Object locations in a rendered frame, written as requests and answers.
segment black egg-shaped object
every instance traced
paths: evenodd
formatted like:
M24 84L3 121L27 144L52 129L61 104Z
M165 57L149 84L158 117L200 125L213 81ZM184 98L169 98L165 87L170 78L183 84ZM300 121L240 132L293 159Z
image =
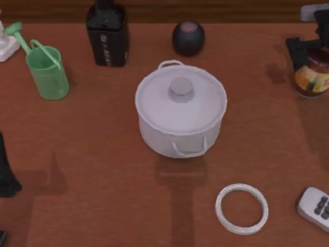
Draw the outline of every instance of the black egg-shaped object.
M205 32L196 21L182 21L173 31L172 43L174 50L187 57L198 54L205 42Z

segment glass jar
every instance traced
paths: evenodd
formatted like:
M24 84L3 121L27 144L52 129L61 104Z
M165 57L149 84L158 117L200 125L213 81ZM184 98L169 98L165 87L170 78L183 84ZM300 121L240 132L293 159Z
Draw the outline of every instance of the glass jar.
M306 98L318 97L329 88L327 50L308 50L308 63L295 73L295 88L301 96Z

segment white ring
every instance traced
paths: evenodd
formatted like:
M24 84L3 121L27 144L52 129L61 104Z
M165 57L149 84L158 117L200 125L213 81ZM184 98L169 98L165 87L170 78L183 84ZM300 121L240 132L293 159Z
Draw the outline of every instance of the white ring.
M254 226L251 227L239 227L236 225L233 225L231 222L229 222L222 211L222 200L224 196L226 196L228 193L231 193L233 191L244 191L252 194L254 197L257 198L257 200L260 202L262 206L262 211L263 211L263 216L262 219ZM224 189L218 194L217 199L216 199L216 204L215 204L215 210L217 214L217 218L220 221L220 223L225 227L227 230L230 232L239 234L239 235L250 235L258 232L266 223L268 219L268 214L269 214L269 209L268 209L268 204L263 196L262 193L259 192L256 188L248 185L248 184L231 184Z

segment pot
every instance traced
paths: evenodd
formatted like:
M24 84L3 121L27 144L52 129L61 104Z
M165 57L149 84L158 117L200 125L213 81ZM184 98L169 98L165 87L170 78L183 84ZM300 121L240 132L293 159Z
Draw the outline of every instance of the pot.
M169 158L193 158L217 140L227 96L210 73L169 60L139 84L135 106L141 136L153 151Z

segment green cup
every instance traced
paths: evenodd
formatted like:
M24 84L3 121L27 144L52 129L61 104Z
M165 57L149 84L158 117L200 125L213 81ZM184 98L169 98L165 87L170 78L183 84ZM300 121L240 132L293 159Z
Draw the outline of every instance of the green cup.
M39 94L49 100L64 98L69 84L60 52L54 47L41 45L37 40L31 40L30 45L32 50L27 53L25 61Z

